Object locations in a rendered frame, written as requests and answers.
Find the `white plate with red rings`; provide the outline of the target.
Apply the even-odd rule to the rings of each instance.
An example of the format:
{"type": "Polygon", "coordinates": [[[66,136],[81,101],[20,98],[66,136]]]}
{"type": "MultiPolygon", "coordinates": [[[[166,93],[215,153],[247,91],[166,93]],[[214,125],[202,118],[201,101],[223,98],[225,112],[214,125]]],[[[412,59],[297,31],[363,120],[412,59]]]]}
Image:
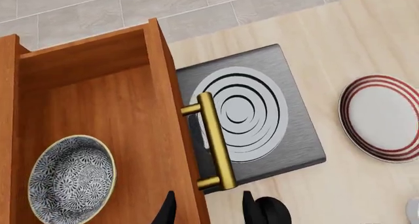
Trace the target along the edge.
{"type": "Polygon", "coordinates": [[[357,78],[340,95],[338,117],[367,155],[392,163],[419,159],[419,88],[383,74],[357,78]]]}

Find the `pale grey rounded object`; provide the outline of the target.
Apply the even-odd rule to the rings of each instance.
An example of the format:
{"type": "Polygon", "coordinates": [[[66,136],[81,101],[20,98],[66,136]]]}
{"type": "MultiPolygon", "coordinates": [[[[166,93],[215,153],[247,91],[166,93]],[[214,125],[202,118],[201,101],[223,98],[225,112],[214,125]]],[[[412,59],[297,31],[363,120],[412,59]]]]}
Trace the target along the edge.
{"type": "Polygon", "coordinates": [[[410,224],[419,224],[419,197],[411,198],[407,202],[405,213],[410,224]]]}

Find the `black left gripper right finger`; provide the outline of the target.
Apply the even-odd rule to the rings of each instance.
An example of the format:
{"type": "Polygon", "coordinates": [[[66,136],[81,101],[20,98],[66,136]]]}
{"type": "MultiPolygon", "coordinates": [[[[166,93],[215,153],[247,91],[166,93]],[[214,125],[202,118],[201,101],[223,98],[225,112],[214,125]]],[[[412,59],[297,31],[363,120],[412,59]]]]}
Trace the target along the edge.
{"type": "Polygon", "coordinates": [[[245,224],[257,224],[259,220],[259,213],[250,191],[244,191],[243,193],[242,209],[245,224]]]}

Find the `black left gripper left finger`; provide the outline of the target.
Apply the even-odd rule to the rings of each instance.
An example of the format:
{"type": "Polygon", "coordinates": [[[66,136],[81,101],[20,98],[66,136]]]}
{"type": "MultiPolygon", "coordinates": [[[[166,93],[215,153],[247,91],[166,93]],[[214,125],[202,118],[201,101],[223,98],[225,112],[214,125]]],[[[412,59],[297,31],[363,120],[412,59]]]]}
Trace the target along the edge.
{"type": "Polygon", "coordinates": [[[155,216],[155,224],[174,224],[176,209],[175,193],[169,191],[159,212],[155,216]]]}

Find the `wooden cabinet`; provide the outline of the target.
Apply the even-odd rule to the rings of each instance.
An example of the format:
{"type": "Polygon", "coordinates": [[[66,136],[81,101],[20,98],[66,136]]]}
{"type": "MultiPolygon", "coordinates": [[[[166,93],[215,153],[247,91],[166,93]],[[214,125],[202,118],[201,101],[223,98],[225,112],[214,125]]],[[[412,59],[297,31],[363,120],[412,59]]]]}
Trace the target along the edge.
{"type": "Polygon", "coordinates": [[[13,224],[13,145],[16,122],[19,36],[0,37],[0,224],[13,224]]]}

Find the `black white patterned bowl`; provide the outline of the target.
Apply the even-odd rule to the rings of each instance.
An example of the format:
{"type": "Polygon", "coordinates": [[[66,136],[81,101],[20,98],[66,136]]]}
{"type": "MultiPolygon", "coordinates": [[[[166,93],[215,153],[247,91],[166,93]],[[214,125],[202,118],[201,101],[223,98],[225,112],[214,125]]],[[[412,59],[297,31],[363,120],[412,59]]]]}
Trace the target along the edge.
{"type": "Polygon", "coordinates": [[[53,143],[36,160],[27,198],[42,224],[85,224],[107,204],[116,180],[108,147],[95,137],[72,135],[53,143]]]}

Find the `wooden cabinet drawer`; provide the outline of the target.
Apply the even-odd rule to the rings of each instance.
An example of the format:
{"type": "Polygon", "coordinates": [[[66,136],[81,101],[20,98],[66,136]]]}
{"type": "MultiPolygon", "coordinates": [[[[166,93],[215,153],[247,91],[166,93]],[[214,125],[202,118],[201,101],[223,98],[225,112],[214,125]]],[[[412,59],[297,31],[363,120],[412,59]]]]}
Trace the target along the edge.
{"type": "Polygon", "coordinates": [[[29,174],[47,147],[72,135],[102,141],[117,168],[111,198],[87,224],[151,224],[169,191],[174,224],[210,224],[173,58],[156,19],[35,51],[11,39],[4,50],[17,85],[1,95],[13,118],[6,224],[41,224],[29,207],[29,174]]]}

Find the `flat black stove plate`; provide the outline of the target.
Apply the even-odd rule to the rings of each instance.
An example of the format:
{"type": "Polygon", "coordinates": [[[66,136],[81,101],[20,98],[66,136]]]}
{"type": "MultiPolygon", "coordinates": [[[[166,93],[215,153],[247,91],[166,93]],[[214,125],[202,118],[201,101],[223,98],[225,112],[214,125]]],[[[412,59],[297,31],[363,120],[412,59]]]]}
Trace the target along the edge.
{"type": "Polygon", "coordinates": [[[213,96],[238,185],[326,161],[279,45],[176,71],[185,105],[213,96]]]}

